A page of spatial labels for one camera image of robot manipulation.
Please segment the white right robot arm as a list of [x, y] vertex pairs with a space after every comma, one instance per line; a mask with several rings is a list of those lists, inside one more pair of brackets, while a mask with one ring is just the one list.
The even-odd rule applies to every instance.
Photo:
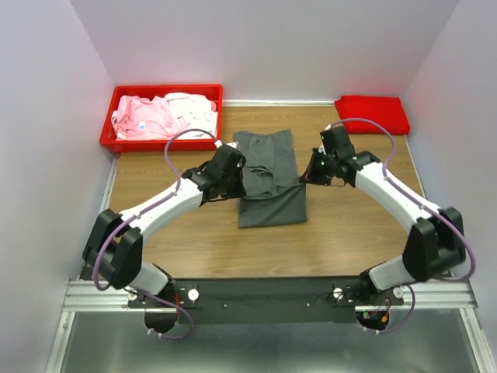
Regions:
[[397, 179], [386, 162], [369, 151], [357, 152], [343, 126], [327, 127], [320, 138], [321, 146], [313, 148], [300, 181], [328, 187], [341, 179], [372, 197], [408, 234], [403, 253], [362, 272], [344, 298], [372, 305], [385, 291], [425, 282], [466, 260], [458, 210], [428, 201]]

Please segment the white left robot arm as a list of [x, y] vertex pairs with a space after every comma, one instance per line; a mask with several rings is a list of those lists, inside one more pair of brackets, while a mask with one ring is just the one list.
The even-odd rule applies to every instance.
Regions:
[[134, 288], [156, 307], [172, 299], [173, 279], [143, 258], [144, 244], [178, 217], [207, 203], [245, 196], [245, 156], [236, 142], [217, 143], [211, 160], [179, 174], [175, 183], [138, 206], [96, 218], [82, 253], [100, 291]]

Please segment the dark grey t shirt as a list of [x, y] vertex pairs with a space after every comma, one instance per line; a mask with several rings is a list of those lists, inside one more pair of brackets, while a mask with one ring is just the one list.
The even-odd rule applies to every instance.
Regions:
[[300, 182], [291, 130], [273, 134], [234, 134], [246, 158], [238, 202], [238, 227], [302, 224], [308, 220], [306, 186]]

